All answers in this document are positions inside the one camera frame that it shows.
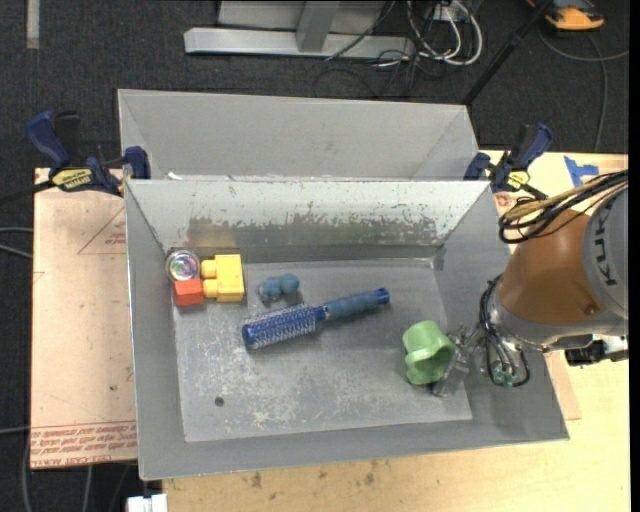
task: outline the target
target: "orange toy block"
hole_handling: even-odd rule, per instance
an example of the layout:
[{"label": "orange toy block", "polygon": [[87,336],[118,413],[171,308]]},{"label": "orange toy block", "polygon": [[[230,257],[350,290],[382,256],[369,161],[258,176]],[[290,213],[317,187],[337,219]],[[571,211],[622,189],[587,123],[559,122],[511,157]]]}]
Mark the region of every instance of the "orange toy block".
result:
[{"label": "orange toy block", "polygon": [[200,279],[173,282],[173,297],[176,306],[193,306],[204,302],[204,290]]}]

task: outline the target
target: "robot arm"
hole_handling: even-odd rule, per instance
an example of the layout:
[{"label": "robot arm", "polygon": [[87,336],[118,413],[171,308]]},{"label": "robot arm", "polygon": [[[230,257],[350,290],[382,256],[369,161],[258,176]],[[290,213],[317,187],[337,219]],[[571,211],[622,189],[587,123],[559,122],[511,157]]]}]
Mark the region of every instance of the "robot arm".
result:
[{"label": "robot arm", "polygon": [[[591,216],[571,207],[591,201]],[[565,350],[570,364],[628,357],[628,171],[560,196],[526,199],[500,219],[518,246],[480,300],[478,324],[433,392],[457,388],[482,352],[495,384],[529,380],[525,348]],[[517,232],[517,238],[507,233]]]}]

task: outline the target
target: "yellow lego block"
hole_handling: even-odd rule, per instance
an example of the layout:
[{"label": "yellow lego block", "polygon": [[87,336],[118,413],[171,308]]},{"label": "yellow lego block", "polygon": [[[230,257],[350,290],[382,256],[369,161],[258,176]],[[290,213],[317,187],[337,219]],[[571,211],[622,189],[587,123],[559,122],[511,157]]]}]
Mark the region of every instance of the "yellow lego block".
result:
[{"label": "yellow lego block", "polygon": [[200,264],[204,296],[218,302],[240,302],[244,297],[242,260],[239,254],[218,254]]}]

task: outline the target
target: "wire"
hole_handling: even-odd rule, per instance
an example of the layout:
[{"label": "wire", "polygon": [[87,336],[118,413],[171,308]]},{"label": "wire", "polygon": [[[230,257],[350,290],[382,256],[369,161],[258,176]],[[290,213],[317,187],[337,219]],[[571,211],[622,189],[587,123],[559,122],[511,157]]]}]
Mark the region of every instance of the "wire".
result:
[{"label": "wire", "polygon": [[7,245],[0,244],[0,251],[5,251],[11,254],[17,254],[18,256],[22,256],[23,258],[33,259],[33,255],[28,252],[21,251],[19,249],[14,249],[13,247],[9,247]]},{"label": "wire", "polygon": [[480,323],[480,328],[484,330],[485,336],[483,338],[485,342],[485,357],[486,357],[486,366],[487,373],[491,379],[491,382],[496,386],[504,386],[509,385],[511,387],[520,387],[524,386],[531,377],[531,371],[529,370],[529,365],[527,363],[527,359],[524,355],[522,348],[518,350],[520,353],[520,359],[522,361],[522,368],[524,369],[525,375],[519,381],[512,382],[511,384],[505,384],[504,381],[500,379],[496,379],[494,376],[494,371],[492,367],[492,357],[491,357],[491,349],[495,352],[498,361],[500,362],[500,367],[503,373],[509,373],[515,379],[518,374],[518,365],[516,365],[515,359],[511,354],[511,350],[504,343],[504,340],[498,335],[495,326],[491,322],[491,316],[489,313],[489,300],[497,286],[498,282],[502,274],[497,276],[492,281],[489,281],[489,286],[484,291],[482,296],[480,297],[480,313],[478,315],[478,320]]},{"label": "wire", "polygon": [[[573,208],[574,206],[594,198],[604,193],[595,203],[588,204],[582,211],[585,213],[589,208],[596,206],[598,203],[605,201],[613,195],[621,192],[628,187],[629,172],[628,170],[619,171],[612,174],[604,174],[597,176],[580,187],[558,194],[545,200],[536,200],[532,198],[520,198],[516,205],[509,211],[504,213],[498,222],[500,227],[500,239],[508,244],[516,244],[533,238],[540,238],[555,233],[558,229],[572,222],[579,215],[570,218],[553,231],[548,232],[546,229],[558,216]],[[534,215],[532,219],[523,221],[522,219],[528,215]],[[518,238],[507,238],[507,231],[518,231],[529,227],[531,230],[526,234],[520,234]]]},{"label": "wire", "polygon": [[[419,31],[419,38],[424,39],[426,34],[431,29],[431,25],[433,24],[433,17],[430,14],[433,13],[433,9],[430,11],[427,17],[420,16],[420,19],[423,21],[422,29]],[[385,56],[387,54],[395,54],[398,56],[396,59],[387,59]],[[444,74],[434,75],[430,73],[426,68],[422,65],[423,59],[419,55],[419,48],[414,45],[413,53],[408,54],[401,50],[389,49],[381,52],[376,59],[373,61],[368,61],[367,64],[372,65],[374,68],[378,70],[383,70],[384,68],[389,68],[393,66],[393,73],[391,78],[387,81],[382,91],[378,94],[378,97],[382,97],[385,95],[387,90],[391,87],[393,82],[397,80],[400,76],[400,68],[406,64],[406,68],[404,69],[404,94],[409,95],[411,89],[413,87],[413,83],[415,80],[416,72],[420,72],[424,77],[429,80],[439,80],[444,77]]]},{"label": "wire", "polygon": [[[23,228],[19,226],[10,226],[10,227],[0,227],[0,233],[33,233],[32,228]],[[28,252],[21,251],[20,249],[15,249],[13,247],[9,247],[8,245],[0,244],[0,251],[5,251],[10,254],[16,254],[18,256],[22,256],[23,258],[33,258],[32,254]]]},{"label": "wire", "polygon": [[31,429],[29,425],[22,425],[21,427],[9,427],[0,429],[0,436],[5,434],[18,434],[20,432],[28,432]]},{"label": "wire", "polygon": [[27,436],[24,445],[24,454],[22,456],[22,471],[20,474],[20,484],[22,487],[22,500],[24,508],[27,512],[33,512],[31,508],[31,499],[29,498],[29,485],[27,483],[27,473],[29,471],[29,448],[31,447],[31,433]]},{"label": "wire", "polygon": [[325,59],[325,62],[329,62],[331,60],[337,59],[338,57],[342,57],[349,50],[353,49],[365,37],[367,37],[369,34],[371,34],[371,32],[378,25],[380,25],[380,23],[382,23],[382,20],[384,20],[388,16],[388,14],[391,12],[391,9],[393,9],[393,6],[395,5],[395,3],[396,3],[395,0],[391,1],[391,2],[387,2],[387,8],[384,9],[383,11],[381,11],[380,16],[373,23],[373,25],[371,25],[367,30],[365,30],[362,34],[360,34],[358,37],[356,37],[351,43],[349,43],[347,46],[345,46],[342,50],[339,50],[336,53],[334,53],[333,55],[331,55],[330,57],[327,57]]},{"label": "wire", "polygon": [[[407,20],[409,21],[409,25],[411,26],[411,29],[413,30],[414,34],[418,38],[418,43],[416,44],[416,46],[418,48],[424,48],[424,50],[426,50],[426,53],[422,50],[418,51],[418,54],[421,57],[443,62],[445,64],[449,64],[452,66],[468,66],[476,62],[480,57],[480,55],[482,54],[482,49],[484,45],[483,38],[482,38],[482,30],[480,29],[480,25],[478,24],[475,17],[469,12],[469,10],[461,2],[459,2],[458,0],[454,0],[453,2],[451,2],[451,5],[456,6],[465,14],[466,20],[470,22],[471,27],[473,28],[473,34],[476,40],[476,50],[474,54],[471,57],[468,57],[464,60],[458,60],[455,58],[458,56],[458,54],[462,49],[462,36],[460,34],[460,31],[456,23],[451,18],[449,9],[446,9],[442,12],[444,12],[445,16],[447,17],[447,24],[449,25],[449,27],[451,27],[451,30],[455,36],[456,45],[455,45],[455,48],[453,49],[450,48],[448,50],[445,50],[444,52],[435,51],[432,48],[432,46],[426,42],[425,35],[423,35],[421,31],[418,30],[418,27],[414,19],[415,10],[413,8],[413,2],[411,0],[407,0],[407,9],[406,9]],[[434,16],[433,11],[430,12],[430,16],[433,18]]]},{"label": "wire", "polygon": [[9,228],[0,228],[0,233],[33,233],[33,228],[21,228],[21,227],[9,227]]},{"label": "wire", "polygon": [[132,466],[130,465],[127,465],[124,468],[124,471],[120,476],[120,480],[118,480],[118,484],[116,485],[116,490],[113,492],[113,497],[111,498],[111,503],[109,503],[109,508],[107,509],[107,512],[113,512],[113,509],[116,506],[118,499],[120,498],[120,491],[122,490],[122,486],[124,485],[124,480],[127,477],[127,474],[129,474],[129,470],[131,468]]},{"label": "wire", "polygon": [[562,57],[565,57],[567,59],[577,60],[577,61],[580,61],[580,62],[606,62],[606,61],[610,61],[610,60],[621,59],[622,57],[625,57],[625,56],[629,55],[629,50],[625,50],[625,51],[623,51],[621,53],[616,53],[615,55],[607,55],[606,57],[603,57],[602,55],[599,55],[596,58],[594,58],[594,57],[580,57],[578,55],[571,55],[569,53],[565,53],[565,52],[559,50],[558,48],[556,48],[555,46],[553,46],[545,37],[543,37],[542,30],[540,30],[540,27],[538,27],[538,36],[540,37],[542,42],[550,50],[554,51],[558,55],[561,55]]},{"label": "wire", "polygon": [[370,92],[369,97],[371,99],[378,99],[380,97],[380,95],[377,93],[377,91],[373,88],[373,86],[357,71],[351,69],[351,68],[335,68],[335,69],[325,69],[324,71],[322,71],[313,81],[312,84],[312,90],[313,93],[316,97],[318,97],[318,85],[320,84],[320,81],[327,75],[330,75],[331,73],[344,73],[345,75],[349,75],[351,77],[354,77],[358,82],[360,82],[361,84],[363,84]]},{"label": "wire", "polygon": [[91,494],[91,479],[93,475],[93,466],[89,465],[87,468],[87,479],[84,484],[84,498],[82,499],[82,512],[87,512],[89,509],[89,495]]},{"label": "wire", "polygon": [[598,130],[596,132],[596,140],[593,146],[593,152],[597,153],[600,149],[600,139],[602,138],[602,129],[604,128],[604,113],[607,109],[607,96],[609,94],[609,78],[607,76],[607,66],[605,64],[604,57],[602,57],[600,47],[596,44],[593,37],[588,36],[587,39],[589,39],[589,42],[598,54],[598,57],[600,58],[600,66],[602,67],[602,106],[600,107],[600,119],[598,121]]}]

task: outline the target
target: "small round container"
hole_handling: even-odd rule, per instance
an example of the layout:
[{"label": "small round container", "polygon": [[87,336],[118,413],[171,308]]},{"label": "small round container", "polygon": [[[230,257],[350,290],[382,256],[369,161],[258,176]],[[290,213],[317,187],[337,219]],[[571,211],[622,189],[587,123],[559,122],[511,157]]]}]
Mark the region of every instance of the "small round container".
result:
[{"label": "small round container", "polygon": [[187,281],[200,276],[200,259],[186,249],[174,251],[167,257],[167,275],[172,281]]}]

